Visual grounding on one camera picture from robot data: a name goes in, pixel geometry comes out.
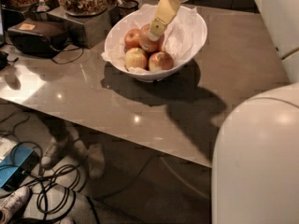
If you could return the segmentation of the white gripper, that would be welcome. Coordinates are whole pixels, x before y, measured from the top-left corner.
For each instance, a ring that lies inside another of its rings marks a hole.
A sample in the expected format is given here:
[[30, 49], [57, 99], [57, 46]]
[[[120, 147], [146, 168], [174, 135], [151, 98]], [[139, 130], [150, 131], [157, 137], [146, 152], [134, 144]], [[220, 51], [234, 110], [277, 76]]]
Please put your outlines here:
[[189, 0], [160, 0], [154, 16], [149, 25], [148, 38], [151, 41], [158, 41], [164, 34], [167, 26], [176, 17], [180, 2], [185, 3]]

